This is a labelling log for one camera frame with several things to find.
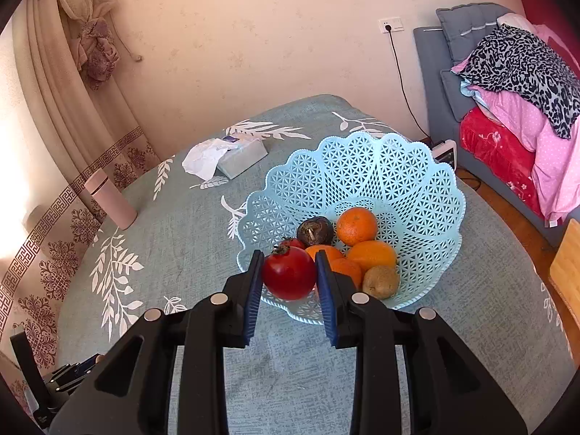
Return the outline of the red cherry tomato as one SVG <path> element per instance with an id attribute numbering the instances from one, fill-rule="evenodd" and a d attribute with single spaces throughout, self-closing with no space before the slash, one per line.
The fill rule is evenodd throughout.
<path id="1" fill-rule="evenodd" d="M 316 285 L 316 264 L 302 249 L 278 245 L 265 258 L 261 276 L 272 295 L 285 301 L 305 298 Z"/>
<path id="2" fill-rule="evenodd" d="M 281 248 L 301 248 L 301 249 L 305 249 L 307 247 L 299 239 L 297 239 L 297 238 L 290 238 L 290 237 L 283 238 L 282 241 L 280 242 L 279 246 Z"/>

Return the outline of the orange tangerine front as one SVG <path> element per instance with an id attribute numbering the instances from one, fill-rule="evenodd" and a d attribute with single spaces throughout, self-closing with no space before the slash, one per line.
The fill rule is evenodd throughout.
<path id="1" fill-rule="evenodd" d="M 335 273 L 350 277 L 357 290 L 361 288 L 363 282 L 363 271 L 357 262 L 346 257 L 336 258 L 330 262 L 330 268 Z"/>

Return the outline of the red floral blanket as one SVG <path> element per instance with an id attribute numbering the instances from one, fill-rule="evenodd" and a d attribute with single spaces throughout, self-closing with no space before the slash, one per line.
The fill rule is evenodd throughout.
<path id="1" fill-rule="evenodd" d="M 518 198 L 541 219 L 537 189 L 532 179 L 535 154 L 502 124 L 490 120 L 479 106 L 459 123 L 460 145 L 483 162 Z"/>

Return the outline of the small smooth orange tangerine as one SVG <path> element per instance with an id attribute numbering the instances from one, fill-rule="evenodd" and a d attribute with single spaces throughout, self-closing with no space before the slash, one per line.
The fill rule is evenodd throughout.
<path id="1" fill-rule="evenodd" d="M 338 248 L 335 248 L 332 245 L 311 245 L 305 249 L 305 252 L 312 258 L 312 260 L 316 260 L 316 255 L 319 252 L 324 252 L 329 263 L 344 258 L 343 252 L 340 252 Z"/>

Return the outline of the rough orange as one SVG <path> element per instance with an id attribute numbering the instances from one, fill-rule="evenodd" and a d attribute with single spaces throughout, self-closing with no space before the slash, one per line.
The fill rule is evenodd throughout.
<path id="1" fill-rule="evenodd" d="M 373 240 L 378 231 L 377 218 L 370 210 L 353 207 L 344 211 L 336 221 L 336 236 L 345 245 Z"/>

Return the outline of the patterned beige curtain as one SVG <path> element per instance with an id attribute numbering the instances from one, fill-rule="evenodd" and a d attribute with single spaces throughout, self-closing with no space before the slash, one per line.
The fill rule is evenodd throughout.
<path id="1" fill-rule="evenodd" d="M 123 189 L 158 163 L 114 79 L 116 3 L 22 0 L 1 33 L 1 374 L 19 403 L 11 336 L 55 367 L 60 307 L 105 217 L 87 179 Z"/>

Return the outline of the teal leaf-print tablecloth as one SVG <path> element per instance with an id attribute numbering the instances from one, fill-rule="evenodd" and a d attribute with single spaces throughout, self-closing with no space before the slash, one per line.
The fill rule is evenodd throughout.
<path id="1" fill-rule="evenodd" d="M 125 191 L 137 220 L 120 240 L 140 269 L 115 291 L 135 315 L 151 307 L 194 306 L 221 290 L 238 270 L 237 218 L 265 174 L 297 149 L 340 134 L 343 120 L 362 113 L 346 100 L 319 95 L 261 114 L 298 137 L 265 141 L 268 155 L 235 180 L 203 188 L 175 159 L 166 183 L 150 171 Z M 496 212 L 463 187 L 466 212 L 460 252 L 422 305 L 439 312 L 510 397 L 529 428 L 558 402 L 576 367 L 547 289 L 532 260 Z M 107 352 L 119 325 L 102 317 L 91 273 L 108 264 L 101 247 L 115 225 L 105 222 L 69 286 L 58 320 L 59 364 Z M 298 322 L 262 304 L 247 349 L 224 353 L 229 429 L 234 434 L 346 434 L 350 430 L 356 353 L 329 344 L 323 327 Z"/>

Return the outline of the leopard print cloth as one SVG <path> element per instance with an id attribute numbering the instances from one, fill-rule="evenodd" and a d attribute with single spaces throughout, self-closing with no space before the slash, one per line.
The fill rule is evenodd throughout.
<path id="1" fill-rule="evenodd" d="M 480 40 L 459 76 L 487 91 L 518 94 L 542 111 L 558 137 L 571 139 L 579 117 L 579 79 L 533 33 L 498 26 Z"/>

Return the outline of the pink thermos bottle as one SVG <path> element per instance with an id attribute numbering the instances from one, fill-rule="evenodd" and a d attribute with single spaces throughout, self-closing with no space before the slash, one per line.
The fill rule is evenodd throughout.
<path id="1" fill-rule="evenodd" d="M 121 191 L 99 168 L 84 183 L 91 197 L 121 230 L 127 230 L 135 222 L 138 213 L 124 198 Z"/>

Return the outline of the white space heater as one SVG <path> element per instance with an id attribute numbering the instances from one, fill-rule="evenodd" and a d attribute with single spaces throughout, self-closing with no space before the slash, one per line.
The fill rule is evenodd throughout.
<path id="1" fill-rule="evenodd" d="M 448 164 L 453 171 L 457 169 L 457 144 L 454 140 L 445 140 L 432 147 L 432 158 L 438 163 Z"/>

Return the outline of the dark passion fruit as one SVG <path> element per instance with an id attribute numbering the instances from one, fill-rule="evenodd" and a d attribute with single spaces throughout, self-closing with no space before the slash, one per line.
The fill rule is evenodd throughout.
<path id="1" fill-rule="evenodd" d="M 333 224 L 326 217 L 312 217 L 299 225 L 296 238 L 307 247 L 330 245 L 334 238 Z"/>

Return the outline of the brown kiwi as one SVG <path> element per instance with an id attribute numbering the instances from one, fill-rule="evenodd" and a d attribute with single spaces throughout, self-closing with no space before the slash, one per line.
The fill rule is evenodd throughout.
<path id="1" fill-rule="evenodd" d="M 377 265 L 366 271 L 362 290 L 376 299 L 383 301 L 396 294 L 400 278 L 395 267 Z"/>

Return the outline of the pink blanket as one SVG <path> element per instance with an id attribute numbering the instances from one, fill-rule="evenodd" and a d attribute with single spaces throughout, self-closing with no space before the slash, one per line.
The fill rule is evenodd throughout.
<path id="1" fill-rule="evenodd" d="M 534 26 L 519 14 L 507 13 L 497 18 L 490 33 L 501 25 L 533 33 L 555 50 L 579 78 L 577 61 L 547 26 Z M 459 76 L 472 51 L 466 59 L 452 67 L 452 74 Z M 460 91 L 465 97 L 473 98 L 490 120 L 506 127 L 527 151 L 535 154 L 532 179 L 544 214 L 543 220 L 548 228 L 562 224 L 579 205 L 579 117 L 572 129 L 571 139 L 563 140 L 552 130 L 542 111 L 518 94 L 487 91 L 462 76 L 459 79 Z"/>

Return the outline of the tissue pack with white tissue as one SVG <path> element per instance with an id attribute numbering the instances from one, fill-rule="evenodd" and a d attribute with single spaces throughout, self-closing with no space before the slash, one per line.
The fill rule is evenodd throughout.
<path id="1" fill-rule="evenodd" d="M 182 167 L 203 181 L 212 179 L 217 171 L 233 180 L 267 155 L 259 138 L 228 134 L 194 145 L 182 161 Z"/>

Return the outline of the grey blue sofa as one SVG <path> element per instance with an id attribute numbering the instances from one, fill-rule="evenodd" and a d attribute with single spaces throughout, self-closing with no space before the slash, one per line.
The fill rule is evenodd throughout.
<path id="1" fill-rule="evenodd" d="M 414 30 L 415 43 L 424 79 L 428 105 L 428 128 L 432 140 L 439 144 L 454 140 L 460 166 L 475 174 L 529 219 L 552 244 L 559 245 L 567 222 L 578 219 L 579 205 L 555 228 L 523 203 L 486 165 L 460 145 L 459 123 L 476 101 L 460 91 L 459 76 L 451 69 L 467 58 L 478 42 L 492 30 L 497 18 L 513 13 L 493 3 L 460 5 L 436 10 L 438 26 Z"/>

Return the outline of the white wall socket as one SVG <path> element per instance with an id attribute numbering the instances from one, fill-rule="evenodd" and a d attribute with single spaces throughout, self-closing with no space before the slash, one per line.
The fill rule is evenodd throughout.
<path id="1" fill-rule="evenodd" d="M 389 17 L 378 20 L 381 33 L 397 33 L 404 31 L 404 25 L 400 17 Z"/>

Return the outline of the light blue lace basket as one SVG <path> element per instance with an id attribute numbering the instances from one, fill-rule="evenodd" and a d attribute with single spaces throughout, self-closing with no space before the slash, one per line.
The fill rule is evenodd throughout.
<path id="1" fill-rule="evenodd" d="M 237 226 L 237 264 L 254 250 L 272 252 L 286 238 L 312 240 L 360 284 L 367 269 L 391 267 L 384 303 L 417 302 L 458 255 L 465 196 L 451 167 L 424 144 L 398 134 L 327 137 L 271 168 L 252 192 Z"/>

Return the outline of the large smooth orange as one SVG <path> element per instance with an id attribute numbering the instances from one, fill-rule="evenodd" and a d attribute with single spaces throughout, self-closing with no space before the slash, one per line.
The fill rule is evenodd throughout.
<path id="1" fill-rule="evenodd" d="M 360 241 L 351 246 L 346 257 L 356 262 L 363 273 L 376 266 L 395 268 L 397 263 L 394 248 L 384 241 Z"/>

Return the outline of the wooden stool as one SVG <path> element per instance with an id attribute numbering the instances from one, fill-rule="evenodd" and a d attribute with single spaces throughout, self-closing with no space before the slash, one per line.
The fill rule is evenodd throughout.
<path id="1" fill-rule="evenodd" d="M 580 225 L 575 219 L 567 229 L 551 263 L 550 279 L 570 314 L 579 322 L 580 306 Z"/>

